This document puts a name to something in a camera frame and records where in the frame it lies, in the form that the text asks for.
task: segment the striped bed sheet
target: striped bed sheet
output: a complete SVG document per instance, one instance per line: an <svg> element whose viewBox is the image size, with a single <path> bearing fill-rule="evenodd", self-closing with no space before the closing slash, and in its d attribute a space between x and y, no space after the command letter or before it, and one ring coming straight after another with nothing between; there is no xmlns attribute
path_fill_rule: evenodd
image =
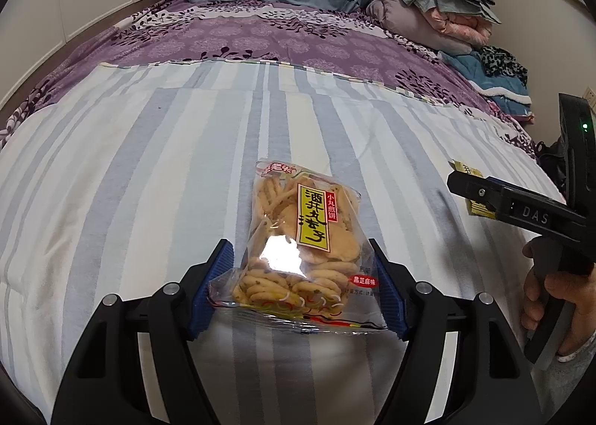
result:
<svg viewBox="0 0 596 425"><path fill-rule="evenodd" d="M148 296L222 237L243 251L260 158L356 188L363 230L391 261L445 294L490 292L521 338L532 234L469 216L445 184L454 159L561 201L508 130L473 108L284 63L99 65L0 153L0 359L49 418L102 296ZM191 352L223 425L362 425L404 347L389 331L300 336L217 310Z"/></svg>

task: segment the purple floral bedspread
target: purple floral bedspread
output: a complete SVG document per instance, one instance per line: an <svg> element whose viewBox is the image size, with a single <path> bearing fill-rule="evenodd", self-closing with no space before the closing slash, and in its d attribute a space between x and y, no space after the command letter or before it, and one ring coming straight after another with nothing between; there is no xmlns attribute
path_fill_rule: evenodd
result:
<svg viewBox="0 0 596 425"><path fill-rule="evenodd" d="M290 5L275 7L324 13L327 18L353 18L374 25L364 13L323 12ZM197 4L185 0L163 0L142 14L185 12ZM267 6L260 1L239 3L215 2L203 8L221 12L236 7ZM0 148L29 114L58 102L100 62L137 65L167 60L268 59L311 66L357 78L380 81L437 98L445 103L475 107L498 117L519 134L510 142L534 157L532 141L511 116L502 113L496 104L479 95L467 81L434 54L402 37L381 38L338 26L334 22L311 22L302 14L295 18L267 19L218 17L191 18L173 16L169 24L159 26L132 25L127 29L109 28L75 51L23 101L0 131Z"/></svg>

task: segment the gray sleeve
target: gray sleeve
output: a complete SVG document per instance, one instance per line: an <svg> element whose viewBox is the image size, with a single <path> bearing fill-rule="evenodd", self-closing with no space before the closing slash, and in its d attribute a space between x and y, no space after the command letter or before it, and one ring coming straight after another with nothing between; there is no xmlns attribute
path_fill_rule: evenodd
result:
<svg viewBox="0 0 596 425"><path fill-rule="evenodd" d="M546 371L544 415L550 419L565 403L596 354L596 332L576 352L555 358Z"/></svg>

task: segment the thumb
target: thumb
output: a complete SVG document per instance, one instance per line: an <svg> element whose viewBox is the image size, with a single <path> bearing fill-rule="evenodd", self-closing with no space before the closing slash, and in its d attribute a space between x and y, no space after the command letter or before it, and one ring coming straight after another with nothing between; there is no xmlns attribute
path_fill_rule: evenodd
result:
<svg viewBox="0 0 596 425"><path fill-rule="evenodd" d="M594 310L596 293L589 276L568 272L551 273L544 279L544 288L556 299L575 304L581 314Z"/></svg>

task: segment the transparent plastic bag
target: transparent plastic bag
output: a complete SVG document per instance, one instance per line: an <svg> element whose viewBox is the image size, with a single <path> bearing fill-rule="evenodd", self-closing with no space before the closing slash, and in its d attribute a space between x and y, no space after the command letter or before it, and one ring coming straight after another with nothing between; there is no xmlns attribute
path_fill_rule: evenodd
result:
<svg viewBox="0 0 596 425"><path fill-rule="evenodd" d="M258 161L248 246L239 267L210 282L212 303L258 311L275 327L385 329L359 202L329 176Z"/></svg>

